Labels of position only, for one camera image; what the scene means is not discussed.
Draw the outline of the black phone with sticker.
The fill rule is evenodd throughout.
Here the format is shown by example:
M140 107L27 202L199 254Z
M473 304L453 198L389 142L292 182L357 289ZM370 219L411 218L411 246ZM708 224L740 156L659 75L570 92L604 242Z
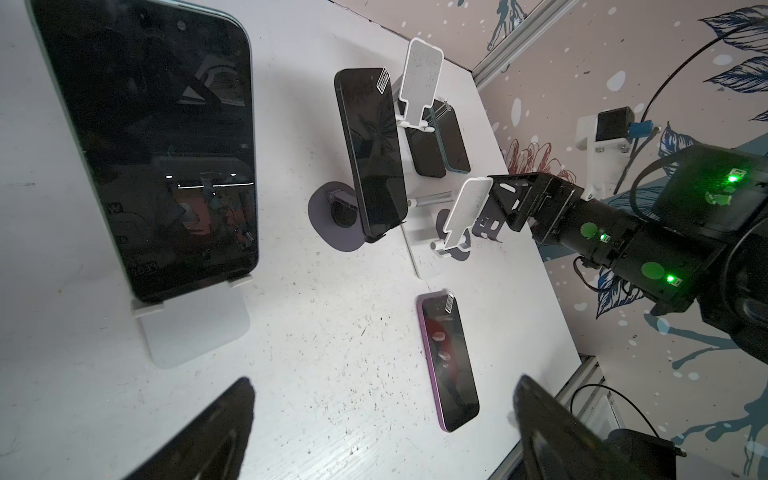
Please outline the black phone with sticker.
M395 102L384 68L348 68L334 77L358 213L368 243L403 223L408 212Z

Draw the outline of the purple phone with sticker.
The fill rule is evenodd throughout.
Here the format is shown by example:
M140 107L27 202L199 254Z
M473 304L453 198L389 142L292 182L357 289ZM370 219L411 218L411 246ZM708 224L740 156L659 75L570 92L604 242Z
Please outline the purple phone with sticker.
M480 411L459 303L452 292L442 290L419 296L416 311L438 421L451 433Z

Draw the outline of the white stand front centre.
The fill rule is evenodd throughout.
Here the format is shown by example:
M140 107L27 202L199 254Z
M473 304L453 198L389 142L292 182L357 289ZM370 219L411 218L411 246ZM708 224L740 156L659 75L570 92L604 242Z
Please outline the white stand front centre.
M471 230L492 185L489 177L472 177L456 190L408 199L401 229L419 279L441 275L450 259L464 258L471 252Z

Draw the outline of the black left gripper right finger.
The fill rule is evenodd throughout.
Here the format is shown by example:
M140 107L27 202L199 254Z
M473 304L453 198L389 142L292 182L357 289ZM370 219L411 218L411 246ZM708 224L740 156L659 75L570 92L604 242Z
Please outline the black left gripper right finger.
M529 479L647 477L579 422L530 376L520 378L513 403Z

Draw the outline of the teal phone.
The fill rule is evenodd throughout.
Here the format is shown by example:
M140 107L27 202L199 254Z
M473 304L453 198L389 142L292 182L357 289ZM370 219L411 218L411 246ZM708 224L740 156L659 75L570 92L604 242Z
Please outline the teal phone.
M469 174L471 164L456 110L447 102L436 100L433 114L435 133L445 169L453 173Z

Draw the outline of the green-edged phone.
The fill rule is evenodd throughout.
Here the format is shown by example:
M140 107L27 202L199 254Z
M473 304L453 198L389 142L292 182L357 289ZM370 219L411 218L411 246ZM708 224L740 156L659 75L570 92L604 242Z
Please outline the green-edged phone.
M184 1L34 1L31 14L134 296L259 259L250 42Z

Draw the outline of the dark round stand back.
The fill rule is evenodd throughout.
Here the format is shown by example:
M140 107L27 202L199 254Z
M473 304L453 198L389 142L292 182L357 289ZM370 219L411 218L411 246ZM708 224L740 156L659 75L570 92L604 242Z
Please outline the dark round stand back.
M385 234L365 234L361 213L363 195L359 189L338 181L321 185L310 197L308 217L314 230L332 248L354 252L364 243L375 243Z

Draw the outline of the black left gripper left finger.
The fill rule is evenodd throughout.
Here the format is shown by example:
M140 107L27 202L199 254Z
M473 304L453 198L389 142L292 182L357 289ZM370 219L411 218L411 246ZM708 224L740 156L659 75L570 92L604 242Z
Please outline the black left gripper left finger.
M252 429L255 399L250 380L239 378L128 477L237 479Z

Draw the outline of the white stand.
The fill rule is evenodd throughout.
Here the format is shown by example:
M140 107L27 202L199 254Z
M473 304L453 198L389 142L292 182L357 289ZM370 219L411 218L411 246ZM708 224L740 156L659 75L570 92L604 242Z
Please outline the white stand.
M441 275L450 259L464 258L471 252L471 230L492 185L489 177L472 177L456 190L408 199L401 229L419 279Z
M175 368L245 335L250 315L241 290L252 282L248 274L154 304L134 298L131 312L153 363Z
M433 107L444 62L444 52L420 38L408 44L402 75L393 86L395 119L400 128L432 133L435 128L423 118Z

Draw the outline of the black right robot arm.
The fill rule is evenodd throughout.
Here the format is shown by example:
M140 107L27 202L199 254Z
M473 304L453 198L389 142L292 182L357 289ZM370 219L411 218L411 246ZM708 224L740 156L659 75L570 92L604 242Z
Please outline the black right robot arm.
M702 319L750 356L767 357L767 160L694 144L647 167L674 174L649 214L586 200L547 173L495 175L491 217L576 252L650 299L663 316L697 305Z

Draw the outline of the white stand back left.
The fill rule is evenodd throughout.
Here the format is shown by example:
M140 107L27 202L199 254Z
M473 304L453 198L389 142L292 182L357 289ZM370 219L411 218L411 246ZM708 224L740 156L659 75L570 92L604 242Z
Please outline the white stand back left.
M131 312L153 363L175 368L245 335L250 315L241 290L252 282L248 274L154 304L134 298Z

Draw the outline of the dark round stand front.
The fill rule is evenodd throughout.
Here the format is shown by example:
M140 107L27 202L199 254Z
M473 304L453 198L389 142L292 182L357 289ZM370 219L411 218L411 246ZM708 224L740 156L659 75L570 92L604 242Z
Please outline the dark round stand front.
M489 202L485 205L472 227L465 231L463 243L459 247L442 250L438 248L436 242L432 242L430 247L441 258L450 257L453 260L463 262L469 259L474 239L485 239L500 243L498 236L505 222L503 210L495 203Z

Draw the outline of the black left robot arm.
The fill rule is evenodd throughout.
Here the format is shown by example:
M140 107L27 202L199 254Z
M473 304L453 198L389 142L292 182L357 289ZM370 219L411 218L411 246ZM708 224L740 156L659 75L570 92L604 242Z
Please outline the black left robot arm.
M605 440L534 379L514 391L524 472L529 479L674 479L683 451L669 440L617 429ZM235 381L152 457L132 479L236 479L250 436L255 390Z

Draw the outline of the white stand far right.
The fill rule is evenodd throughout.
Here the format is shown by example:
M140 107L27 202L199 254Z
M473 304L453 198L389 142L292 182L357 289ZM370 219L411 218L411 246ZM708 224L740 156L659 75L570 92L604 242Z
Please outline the white stand far right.
M402 75L393 86L395 119L400 128L432 133L435 128L423 118L433 107L444 62L444 52L420 38L408 44Z

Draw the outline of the dark round stand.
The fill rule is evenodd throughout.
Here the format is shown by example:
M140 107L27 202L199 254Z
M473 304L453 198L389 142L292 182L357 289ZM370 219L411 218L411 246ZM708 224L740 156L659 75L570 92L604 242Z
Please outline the dark round stand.
M432 242L430 247L441 258L450 257L453 260L463 262L469 259L474 239L485 239L500 243L498 236L505 222L503 210L495 203L489 202L485 205L472 227L465 231L463 243L459 247L442 250L438 248L436 242Z
M385 234L365 234L361 213L363 195L359 189L338 181L321 185L310 197L308 217L314 230L332 248L354 252L364 243L375 243Z

